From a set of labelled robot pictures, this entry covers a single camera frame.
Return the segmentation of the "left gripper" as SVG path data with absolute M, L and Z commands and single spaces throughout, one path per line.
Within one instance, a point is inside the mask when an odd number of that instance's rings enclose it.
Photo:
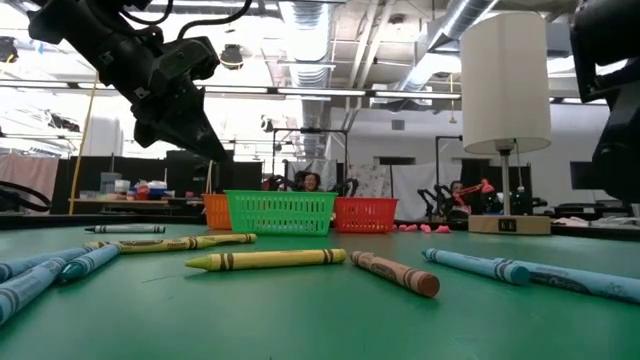
M 96 39 L 94 56 L 101 81 L 131 103 L 134 139 L 142 147 L 163 141 L 215 162 L 227 159 L 204 111 L 204 90 L 194 84 L 220 64 L 207 38 L 164 43 L 107 34 Z

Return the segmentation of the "black crayon white label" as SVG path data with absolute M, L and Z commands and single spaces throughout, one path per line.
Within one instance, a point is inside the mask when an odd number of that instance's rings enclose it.
M 166 227 L 152 224 L 130 224 L 130 225 L 95 225 L 85 228 L 86 232 L 95 234 L 107 233 L 143 233 L 143 234 L 164 234 Z

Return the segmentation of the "yellow crayon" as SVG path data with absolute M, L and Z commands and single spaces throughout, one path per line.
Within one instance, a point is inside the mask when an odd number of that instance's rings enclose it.
M 340 264 L 346 260 L 346 257 L 347 252 L 339 248 L 217 253 L 187 260 L 185 266 L 209 272 L 225 272 L 247 269 Z
M 104 241 L 86 243 L 86 246 L 93 248 L 103 248 L 108 245 L 115 245 L 123 254 L 170 252 L 202 248 L 202 245 L 195 238 L 190 237 L 175 240 Z
M 188 237 L 193 248 L 208 248 L 218 245 L 236 245 L 254 243 L 256 234 L 220 234 L 210 236 Z

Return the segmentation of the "wooden workbench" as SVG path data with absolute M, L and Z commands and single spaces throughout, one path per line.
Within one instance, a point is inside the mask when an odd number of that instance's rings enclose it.
M 68 204 L 74 205 L 74 214 L 86 215 L 197 216 L 204 211 L 202 200 L 183 198 L 161 200 L 69 199 Z

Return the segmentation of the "orange plastic basket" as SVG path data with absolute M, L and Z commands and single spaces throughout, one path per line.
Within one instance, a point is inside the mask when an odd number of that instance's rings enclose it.
M 230 230 L 231 219 L 225 194 L 204 194 L 206 223 L 213 230 Z

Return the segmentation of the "black ceiling speaker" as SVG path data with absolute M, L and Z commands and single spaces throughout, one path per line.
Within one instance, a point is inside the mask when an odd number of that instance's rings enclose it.
M 241 46 L 239 44 L 226 44 L 220 54 L 220 63 L 228 70 L 240 70 L 244 66 Z

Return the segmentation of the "red plastic basket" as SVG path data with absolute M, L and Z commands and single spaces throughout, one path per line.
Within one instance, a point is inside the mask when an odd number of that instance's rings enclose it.
M 339 197 L 334 227 L 341 233 L 388 233 L 393 230 L 395 198 Z

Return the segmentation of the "green table mat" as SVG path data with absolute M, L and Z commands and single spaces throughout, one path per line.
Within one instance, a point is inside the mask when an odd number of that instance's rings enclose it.
M 0 360 L 640 360 L 640 306 L 514 286 L 424 261 L 439 248 L 640 278 L 640 242 L 336 234 L 256 251 L 343 248 L 436 275 L 425 298 L 350 263 L 209 273 L 188 251 L 121 256 L 0 326 Z

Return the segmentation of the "white hanging sheet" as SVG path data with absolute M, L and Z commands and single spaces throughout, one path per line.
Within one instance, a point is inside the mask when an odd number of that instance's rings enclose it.
M 424 220 L 427 205 L 419 189 L 433 191 L 436 164 L 421 165 L 350 165 L 350 178 L 359 181 L 356 197 L 396 198 L 396 220 Z

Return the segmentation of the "brown crayon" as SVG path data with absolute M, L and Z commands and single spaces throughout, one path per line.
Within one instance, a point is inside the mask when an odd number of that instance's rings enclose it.
M 353 251 L 349 258 L 354 265 L 421 296 L 433 298 L 440 291 L 440 281 L 431 273 L 378 257 L 370 252 Z

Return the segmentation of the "thin black metal stand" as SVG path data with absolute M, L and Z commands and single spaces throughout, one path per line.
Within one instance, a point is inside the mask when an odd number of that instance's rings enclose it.
M 462 142 L 463 141 L 463 135 L 458 135 L 458 136 L 439 135 L 439 136 L 435 136 L 435 138 L 434 138 L 434 141 L 435 141 L 435 184 L 434 184 L 434 190 L 435 190 L 436 187 L 441 187 L 441 188 L 445 187 L 440 182 L 440 153 L 441 153 L 440 141 L 441 140 L 455 140 L 455 141 Z

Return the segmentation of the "red desk lamp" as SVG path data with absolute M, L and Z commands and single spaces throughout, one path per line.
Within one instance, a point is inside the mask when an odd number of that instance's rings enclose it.
M 486 178 L 483 178 L 481 180 L 481 182 L 477 185 L 473 185 L 473 186 L 469 186 L 469 187 L 464 187 L 465 188 L 465 195 L 471 194 L 471 193 L 475 193 L 475 192 L 479 192 L 480 194 L 487 194 L 487 193 L 492 193 L 495 191 L 495 188 L 488 182 L 488 180 Z M 453 200 L 454 203 L 458 206 L 465 206 L 466 203 L 463 200 L 462 203 L 457 202 L 455 200 Z

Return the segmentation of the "white shade wooden base lamp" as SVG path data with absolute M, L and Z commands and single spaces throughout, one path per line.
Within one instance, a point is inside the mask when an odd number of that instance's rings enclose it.
M 501 235 L 549 235 L 547 216 L 514 215 L 513 153 L 551 144 L 546 22 L 533 12 L 500 13 L 471 26 L 460 41 L 463 148 L 501 160 L 503 213 L 471 215 L 468 230 Z

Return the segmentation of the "black monitor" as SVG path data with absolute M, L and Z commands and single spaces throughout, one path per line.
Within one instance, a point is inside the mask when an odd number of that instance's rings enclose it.
M 572 161 L 570 163 L 570 178 L 573 190 L 598 190 L 601 188 L 591 162 Z

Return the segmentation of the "silver ventilation duct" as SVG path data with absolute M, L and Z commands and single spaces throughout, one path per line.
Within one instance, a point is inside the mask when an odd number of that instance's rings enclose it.
M 444 47 L 458 43 L 462 34 L 485 17 L 499 1 L 449 0 L 444 15 L 429 22 L 426 32 L 417 40 L 416 62 L 395 90 L 420 91 L 434 73 L 445 72 L 444 66 L 458 51 L 447 51 Z
M 333 5 L 317 1 L 279 1 L 285 24 L 287 55 L 299 63 L 289 67 L 294 88 L 325 88 L 330 69 L 324 63 L 329 58 Z M 301 100 L 301 128 L 323 128 L 324 102 Z M 324 157 L 324 143 L 319 136 L 303 135 L 306 158 Z

